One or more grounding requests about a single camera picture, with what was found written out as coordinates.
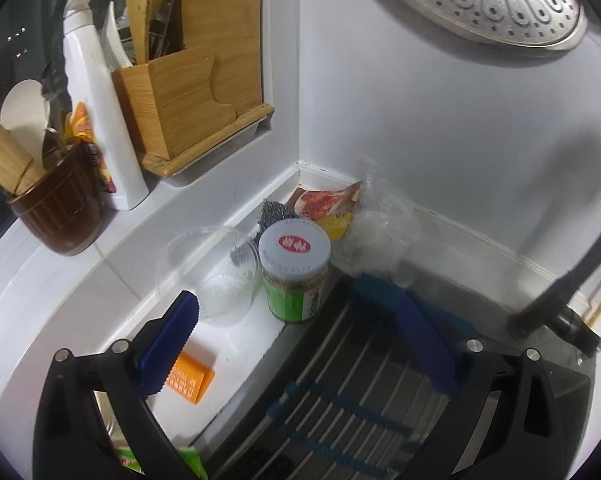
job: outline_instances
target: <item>jar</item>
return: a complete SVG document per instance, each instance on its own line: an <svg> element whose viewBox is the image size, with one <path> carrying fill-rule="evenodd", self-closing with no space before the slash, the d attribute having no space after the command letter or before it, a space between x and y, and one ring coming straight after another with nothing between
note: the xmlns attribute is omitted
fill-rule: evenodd
<svg viewBox="0 0 601 480"><path fill-rule="evenodd" d="M266 229L258 254L274 316L300 322L317 314L330 252L329 237L309 220L282 220Z"/></svg>

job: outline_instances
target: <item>wooden spatula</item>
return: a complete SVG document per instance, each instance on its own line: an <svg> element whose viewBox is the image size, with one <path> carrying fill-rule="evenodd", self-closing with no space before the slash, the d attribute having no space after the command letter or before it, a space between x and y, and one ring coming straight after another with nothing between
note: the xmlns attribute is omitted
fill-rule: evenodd
<svg viewBox="0 0 601 480"><path fill-rule="evenodd" d="M0 125L0 185L20 195L45 175L45 169Z"/></svg>
<svg viewBox="0 0 601 480"><path fill-rule="evenodd" d="M149 0L126 0L136 64L149 61Z"/></svg>

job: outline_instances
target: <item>brown cup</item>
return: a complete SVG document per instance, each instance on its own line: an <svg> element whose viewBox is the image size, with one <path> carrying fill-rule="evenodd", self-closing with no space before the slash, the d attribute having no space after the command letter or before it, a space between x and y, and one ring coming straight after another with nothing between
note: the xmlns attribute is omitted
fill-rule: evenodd
<svg viewBox="0 0 601 480"><path fill-rule="evenodd" d="M76 139L68 144L69 152L42 179L7 203L47 247L71 256L98 236L103 203L85 146Z"/></svg>

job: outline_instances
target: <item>white wall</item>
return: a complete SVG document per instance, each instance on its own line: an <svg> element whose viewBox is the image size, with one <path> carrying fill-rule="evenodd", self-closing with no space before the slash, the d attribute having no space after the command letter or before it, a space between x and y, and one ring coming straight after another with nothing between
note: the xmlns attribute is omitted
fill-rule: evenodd
<svg viewBox="0 0 601 480"><path fill-rule="evenodd" d="M300 156L359 159L421 205L549 272L601 229L601 29L564 56L520 59L400 0L301 0Z"/></svg>

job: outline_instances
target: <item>metal screw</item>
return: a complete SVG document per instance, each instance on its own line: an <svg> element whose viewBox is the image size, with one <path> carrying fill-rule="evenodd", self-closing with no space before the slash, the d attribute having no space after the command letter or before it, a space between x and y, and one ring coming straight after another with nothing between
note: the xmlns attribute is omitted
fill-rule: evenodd
<svg viewBox="0 0 601 480"><path fill-rule="evenodd" d="M478 354L483 351L483 344L478 339L470 339L467 342L467 349L474 354Z"/></svg>
<svg viewBox="0 0 601 480"><path fill-rule="evenodd" d="M534 348L528 348L525 351L525 355L527 355L527 358L530 361L538 361L541 358L541 354L539 354L539 351L535 350Z"/></svg>
<svg viewBox="0 0 601 480"><path fill-rule="evenodd" d="M115 354L123 354L127 352L127 349L130 347L130 342L127 339L119 339L118 341L114 341L112 345L112 352Z"/></svg>
<svg viewBox="0 0 601 480"><path fill-rule="evenodd" d="M68 357L69 357L69 350L67 350L66 348L61 348L54 354L54 360L58 363L63 362Z"/></svg>

